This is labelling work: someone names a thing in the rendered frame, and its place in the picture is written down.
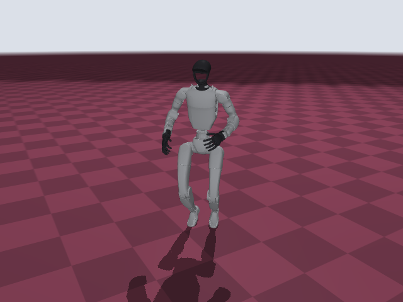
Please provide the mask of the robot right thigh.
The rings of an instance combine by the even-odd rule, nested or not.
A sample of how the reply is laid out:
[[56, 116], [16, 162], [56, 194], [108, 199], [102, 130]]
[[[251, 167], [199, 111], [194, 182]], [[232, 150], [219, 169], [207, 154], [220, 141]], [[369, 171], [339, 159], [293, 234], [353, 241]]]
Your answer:
[[186, 142], [178, 151], [178, 189], [181, 198], [190, 198], [192, 188], [189, 186], [191, 169], [191, 156], [193, 155], [193, 142]]

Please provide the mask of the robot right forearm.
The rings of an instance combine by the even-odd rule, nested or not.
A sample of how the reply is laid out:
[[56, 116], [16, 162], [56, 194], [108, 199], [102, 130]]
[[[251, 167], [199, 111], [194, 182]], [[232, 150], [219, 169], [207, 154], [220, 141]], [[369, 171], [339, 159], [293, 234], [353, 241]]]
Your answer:
[[[171, 134], [172, 134], [173, 125], [174, 125], [175, 120], [174, 120], [174, 118], [172, 118], [172, 117], [169, 116], [169, 115], [170, 115], [170, 112], [171, 112], [171, 110], [169, 110], [169, 112], [167, 113], [163, 133], [165, 133], [166, 130], [168, 129], [168, 130], [171, 131]], [[162, 133], [162, 134], [163, 134], [163, 133]]]

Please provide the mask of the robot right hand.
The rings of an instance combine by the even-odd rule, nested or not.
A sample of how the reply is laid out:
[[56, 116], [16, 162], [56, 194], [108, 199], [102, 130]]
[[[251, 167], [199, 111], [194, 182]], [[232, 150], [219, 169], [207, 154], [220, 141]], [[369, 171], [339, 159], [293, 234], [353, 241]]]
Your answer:
[[171, 131], [170, 130], [166, 130], [166, 132], [165, 133], [163, 133], [162, 134], [162, 152], [165, 154], [165, 155], [167, 155], [167, 154], [169, 154], [169, 152], [171, 152], [170, 150], [168, 150], [167, 148], [170, 148], [170, 149], [172, 149], [168, 144], [167, 144], [167, 142], [168, 141], [172, 141], [171, 139], [170, 139], [170, 136], [171, 136]]

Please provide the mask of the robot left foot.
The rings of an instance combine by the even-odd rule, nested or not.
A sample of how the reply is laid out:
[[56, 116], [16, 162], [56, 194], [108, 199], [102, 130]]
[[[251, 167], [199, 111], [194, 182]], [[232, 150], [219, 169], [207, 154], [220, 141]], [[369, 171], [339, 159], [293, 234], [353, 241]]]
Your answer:
[[219, 208], [217, 210], [217, 213], [214, 211], [213, 213], [211, 212], [210, 219], [209, 219], [209, 226], [211, 228], [216, 228], [219, 223]]

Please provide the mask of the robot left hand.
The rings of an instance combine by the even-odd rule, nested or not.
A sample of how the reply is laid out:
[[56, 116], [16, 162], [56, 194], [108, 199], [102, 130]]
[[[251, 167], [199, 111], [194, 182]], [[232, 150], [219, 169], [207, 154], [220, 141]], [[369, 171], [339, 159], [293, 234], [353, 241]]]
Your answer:
[[208, 142], [208, 143], [204, 144], [204, 146], [209, 145], [209, 144], [211, 144], [211, 143], [213, 143], [213, 144], [211, 144], [210, 146], [208, 146], [208, 147], [206, 147], [206, 148], [210, 148], [210, 147], [213, 147], [213, 146], [214, 146], [213, 148], [211, 148], [211, 149], [208, 150], [208, 151], [214, 150], [215, 148], [217, 148], [217, 146], [220, 145], [220, 143], [221, 143], [222, 141], [225, 140], [225, 137], [224, 137], [223, 132], [224, 132], [224, 131], [220, 131], [220, 132], [218, 132], [218, 133], [207, 133], [208, 136], [209, 136], [209, 135], [213, 135], [213, 137], [204, 140], [203, 142], [212, 140], [211, 142]]

